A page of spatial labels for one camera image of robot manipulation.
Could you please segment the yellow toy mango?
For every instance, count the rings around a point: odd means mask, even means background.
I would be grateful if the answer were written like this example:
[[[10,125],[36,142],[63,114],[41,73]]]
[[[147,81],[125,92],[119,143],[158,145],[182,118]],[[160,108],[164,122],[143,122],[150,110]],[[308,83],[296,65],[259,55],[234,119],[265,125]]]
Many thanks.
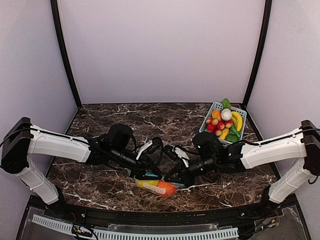
[[[159,184],[159,180],[135,180],[135,184],[139,188],[144,188],[145,186],[154,186],[157,187]]]

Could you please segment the clear zip bag blue zipper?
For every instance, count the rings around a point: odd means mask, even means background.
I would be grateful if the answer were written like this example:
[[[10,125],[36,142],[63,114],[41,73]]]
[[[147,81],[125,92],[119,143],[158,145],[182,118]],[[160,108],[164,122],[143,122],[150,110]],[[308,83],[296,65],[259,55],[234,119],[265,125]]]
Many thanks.
[[[160,178],[159,175],[147,171],[142,175],[141,179],[134,179],[135,185],[138,188],[150,191],[161,197],[169,197],[177,192],[178,189],[184,187],[181,183],[166,182],[164,178]]]

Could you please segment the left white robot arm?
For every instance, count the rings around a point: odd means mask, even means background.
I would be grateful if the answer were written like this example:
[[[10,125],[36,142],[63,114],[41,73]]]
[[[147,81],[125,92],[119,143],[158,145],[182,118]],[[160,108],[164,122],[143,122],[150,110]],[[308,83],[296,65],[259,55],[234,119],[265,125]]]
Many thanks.
[[[31,124],[28,117],[21,118],[0,144],[0,167],[19,178],[47,205],[65,204],[62,191],[51,183],[36,167],[31,155],[46,155],[74,160],[81,164],[105,165],[111,162],[129,170],[137,180],[161,180],[160,160],[152,161],[150,155],[163,151],[159,137],[141,147],[127,148],[135,141],[134,131],[122,123],[113,124],[108,133],[95,138],[60,134]]]

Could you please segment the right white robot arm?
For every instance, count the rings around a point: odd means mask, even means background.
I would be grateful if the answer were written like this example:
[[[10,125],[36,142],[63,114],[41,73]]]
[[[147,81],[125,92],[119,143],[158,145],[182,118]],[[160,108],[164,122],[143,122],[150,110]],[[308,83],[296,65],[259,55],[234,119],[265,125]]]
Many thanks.
[[[195,178],[208,172],[235,174],[257,166],[287,159],[297,159],[294,166],[265,190],[271,204],[282,203],[305,182],[320,175],[320,130],[309,120],[299,128],[278,137],[258,142],[240,140],[223,146],[211,132],[198,133],[192,140],[199,158],[188,160],[179,146],[166,146],[165,154],[178,163],[164,180],[190,187]]]

